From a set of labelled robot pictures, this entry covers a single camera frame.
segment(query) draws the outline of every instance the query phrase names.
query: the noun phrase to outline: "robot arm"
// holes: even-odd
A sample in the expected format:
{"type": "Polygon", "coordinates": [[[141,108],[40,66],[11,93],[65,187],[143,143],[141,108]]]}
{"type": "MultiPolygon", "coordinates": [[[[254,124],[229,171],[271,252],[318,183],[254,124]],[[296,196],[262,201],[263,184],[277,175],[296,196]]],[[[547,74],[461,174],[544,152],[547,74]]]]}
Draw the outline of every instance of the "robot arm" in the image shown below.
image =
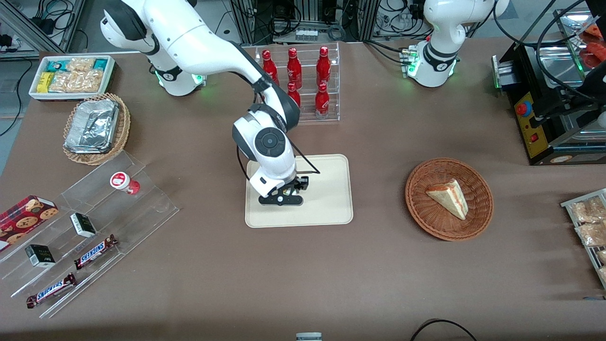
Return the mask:
{"type": "Polygon", "coordinates": [[[427,87],[444,84],[465,41],[463,24],[484,20],[493,8],[501,16],[508,5],[509,0],[426,0],[423,13],[434,32],[429,42],[410,47],[416,53],[409,58],[408,76],[427,87]]]}
{"type": "Polygon", "coordinates": [[[260,164],[250,183],[263,198],[297,183],[285,133],[299,122],[298,106],[241,47],[216,36],[190,3],[122,0],[105,11],[101,30],[110,43],[145,53],[170,94],[193,91],[191,75],[233,72],[246,80],[264,98],[232,129],[240,150],[260,164]]]}

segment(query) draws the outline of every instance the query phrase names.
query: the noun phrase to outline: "red bottle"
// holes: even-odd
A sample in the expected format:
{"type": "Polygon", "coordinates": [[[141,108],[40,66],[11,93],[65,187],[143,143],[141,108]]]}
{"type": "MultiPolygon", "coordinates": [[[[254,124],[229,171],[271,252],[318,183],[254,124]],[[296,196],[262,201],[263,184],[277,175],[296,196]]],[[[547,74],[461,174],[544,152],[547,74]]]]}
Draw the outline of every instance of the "red bottle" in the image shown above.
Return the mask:
{"type": "Polygon", "coordinates": [[[263,70],[265,70],[265,72],[271,76],[276,85],[280,86],[280,81],[278,80],[278,68],[276,67],[276,63],[271,60],[271,52],[269,52],[269,50],[263,50],[261,55],[263,56],[263,70]]]}
{"type": "Polygon", "coordinates": [[[320,58],[316,64],[316,83],[318,86],[322,83],[328,84],[330,80],[330,60],[328,59],[328,47],[320,47],[320,58]]]}
{"type": "Polygon", "coordinates": [[[291,47],[288,49],[288,64],[286,65],[288,71],[288,81],[293,82],[297,89],[303,86],[303,74],[301,70],[301,62],[297,57],[297,49],[291,47]]]}
{"type": "Polygon", "coordinates": [[[320,84],[318,86],[318,93],[316,94],[316,117],[320,120],[328,117],[328,101],[330,101],[330,96],[326,92],[326,87],[326,83],[320,84]]]}
{"type": "Polygon", "coordinates": [[[298,107],[301,107],[301,95],[299,95],[297,85],[295,85],[294,82],[288,84],[288,95],[295,100],[298,107]]]}

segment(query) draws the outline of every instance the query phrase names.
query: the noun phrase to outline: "wicker basket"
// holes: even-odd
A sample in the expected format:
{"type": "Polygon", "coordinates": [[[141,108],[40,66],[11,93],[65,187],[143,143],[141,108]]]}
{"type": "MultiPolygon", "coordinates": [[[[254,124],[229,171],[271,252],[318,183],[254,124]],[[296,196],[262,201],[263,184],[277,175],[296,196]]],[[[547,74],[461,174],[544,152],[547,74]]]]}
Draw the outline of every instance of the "wicker basket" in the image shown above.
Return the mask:
{"type": "MultiPolygon", "coordinates": [[[[116,133],[114,135],[113,147],[106,154],[76,154],[70,152],[69,150],[65,149],[65,147],[63,147],[63,151],[65,152],[67,157],[72,161],[84,163],[90,166],[98,166],[103,162],[115,157],[118,153],[120,153],[121,150],[124,149],[124,145],[126,145],[126,140],[128,139],[128,130],[130,128],[130,113],[128,112],[128,108],[126,107],[126,105],[124,105],[124,102],[120,99],[120,97],[111,93],[104,93],[103,95],[87,98],[84,101],[90,102],[101,100],[113,100],[120,105],[120,112],[118,113],[118,123],[116,125],[116,133]]],[[[67,133],[70,131],[75,113],[76,108],[72,110],[72,114],[67,119],[65,129],[63,129],[63,138],[67,138],[67,133]]]]}
{"type": "Polygon", "coordinates": [[[469,240],[482,233],[493,216],[494,203],[488,184],[469,165],[451,158],[435,158],[418,165],[408,177],[406,205],[415,221],[437,238],[469,240]],[[469,212],[460,220],[430,198],[425,190],[432,185],[457,179],[469,212]]]}

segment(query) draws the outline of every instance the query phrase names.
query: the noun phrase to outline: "red and white cup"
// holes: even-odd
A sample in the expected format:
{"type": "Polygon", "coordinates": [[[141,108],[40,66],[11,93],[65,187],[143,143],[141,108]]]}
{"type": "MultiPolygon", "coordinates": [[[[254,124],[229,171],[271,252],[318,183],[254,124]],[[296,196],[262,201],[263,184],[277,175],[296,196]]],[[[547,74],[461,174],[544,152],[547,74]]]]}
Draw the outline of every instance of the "red and white cup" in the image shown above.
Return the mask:
{"type": "Polygon", "coordinates": [[[125,172],[118,172],[112,175],[110,185],[113,188],[130,195],[137,194],[141,188],[141,185],[137,181],[132,180],[125,172]]]}

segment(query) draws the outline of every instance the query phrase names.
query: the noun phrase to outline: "cookie box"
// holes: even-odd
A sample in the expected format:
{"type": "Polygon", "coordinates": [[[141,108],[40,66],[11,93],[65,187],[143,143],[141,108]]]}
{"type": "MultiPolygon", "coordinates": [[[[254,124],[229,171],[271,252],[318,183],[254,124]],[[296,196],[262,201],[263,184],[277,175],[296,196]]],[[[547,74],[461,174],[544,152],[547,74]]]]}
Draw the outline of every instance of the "cookie box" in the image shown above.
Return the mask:
{"type": "Polygon", "coordinates": [[[40,60],[40,65],[30,86],[30,96],[38,101],[77,101],[84,98],[90,98],[96,95],[102,95],[107,92],[107,88],[110,85],[112,79],[113,70],[115,66],[114,59],[109,55],[59,55],[59,56],[48,56],[40,60]],[[38,84],[40,83],[43,74],[48,73],[49,65],[53,62],[60,62],[70,58],[94,58],[94,59],[106,59],[107,63],[103,65],[103,77],[101,78],[101,85],[97,92],[74,92],[74,93],[53,93],[53,92],[38,92],[38,84]]]}
{"type": "Polygon", "coordinates": [[[58,212],[51,201],[30,195],[0,214],[0,252],[58,212]]]}

